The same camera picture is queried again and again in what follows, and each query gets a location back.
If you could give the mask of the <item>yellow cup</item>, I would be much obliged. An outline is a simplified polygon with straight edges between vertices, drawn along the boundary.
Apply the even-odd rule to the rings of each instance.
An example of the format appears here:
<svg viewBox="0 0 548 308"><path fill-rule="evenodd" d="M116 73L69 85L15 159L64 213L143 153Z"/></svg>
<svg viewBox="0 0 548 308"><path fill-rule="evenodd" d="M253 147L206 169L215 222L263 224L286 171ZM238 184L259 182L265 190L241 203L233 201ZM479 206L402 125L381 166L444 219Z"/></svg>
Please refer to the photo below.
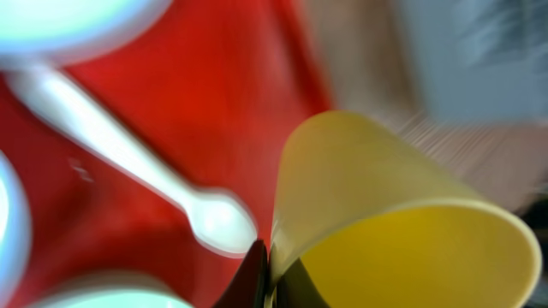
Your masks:
<svg viewBox="0 0 548 308"><path fill-rule="evenodd" d="M362 115L315 115L283 148L273 287L330 307L519 307L541 269L527 224Z"/></svg>

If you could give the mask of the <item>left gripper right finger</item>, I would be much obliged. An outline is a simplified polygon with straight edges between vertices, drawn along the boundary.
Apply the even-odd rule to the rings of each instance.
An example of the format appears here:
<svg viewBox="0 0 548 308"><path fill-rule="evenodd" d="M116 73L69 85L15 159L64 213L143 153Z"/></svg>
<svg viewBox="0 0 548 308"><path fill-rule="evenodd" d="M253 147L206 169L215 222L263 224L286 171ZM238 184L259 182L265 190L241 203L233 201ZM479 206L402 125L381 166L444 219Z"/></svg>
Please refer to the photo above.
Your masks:
<svg viewBox="0 0 548 308"><path fill-rule="evenodd" d="M278 280L274 306L276 308L329 308L300 258L296 259Z"/></svg>

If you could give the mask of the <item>light blue bowl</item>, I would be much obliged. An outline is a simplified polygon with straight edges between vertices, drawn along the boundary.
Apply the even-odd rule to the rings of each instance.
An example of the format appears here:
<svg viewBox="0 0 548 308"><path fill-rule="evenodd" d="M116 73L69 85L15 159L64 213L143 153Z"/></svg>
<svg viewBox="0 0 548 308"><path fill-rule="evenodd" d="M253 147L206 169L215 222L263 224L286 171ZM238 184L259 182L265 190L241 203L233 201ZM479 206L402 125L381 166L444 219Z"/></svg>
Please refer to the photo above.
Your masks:
<svg viewBox="0 0 548 308"><path fill-rule="evenodd" d="M27 196L19 176L1 153L1 306L5 307L27 267L32 243Z"/></svg>

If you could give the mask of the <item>green bowl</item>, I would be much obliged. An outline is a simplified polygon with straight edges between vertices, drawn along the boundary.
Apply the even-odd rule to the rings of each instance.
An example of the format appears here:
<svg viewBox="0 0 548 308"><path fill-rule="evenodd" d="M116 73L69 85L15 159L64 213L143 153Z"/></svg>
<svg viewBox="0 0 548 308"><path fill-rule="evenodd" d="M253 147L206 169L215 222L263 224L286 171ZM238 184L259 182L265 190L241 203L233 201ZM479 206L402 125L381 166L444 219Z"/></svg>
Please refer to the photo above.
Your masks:
<svg viewBox="0 0 548 308"><path fill-rule="evenodd" d="M132 271L82 275L52 288L31 308L192 308L159 279Z"/></svg>

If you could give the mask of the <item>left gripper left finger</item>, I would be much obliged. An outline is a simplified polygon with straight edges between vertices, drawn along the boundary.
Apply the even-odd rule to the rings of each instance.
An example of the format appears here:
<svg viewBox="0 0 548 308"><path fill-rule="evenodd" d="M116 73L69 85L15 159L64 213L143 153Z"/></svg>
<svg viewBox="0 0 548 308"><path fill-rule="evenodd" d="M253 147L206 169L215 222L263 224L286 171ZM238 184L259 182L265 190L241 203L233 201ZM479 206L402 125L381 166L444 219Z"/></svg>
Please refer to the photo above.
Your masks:
<svg viewBox="0 0 548 308"><path fill-rule="evenodd" d="M269 265L265 242L256 240L213 308L263 308L268 278Z"/></svg>

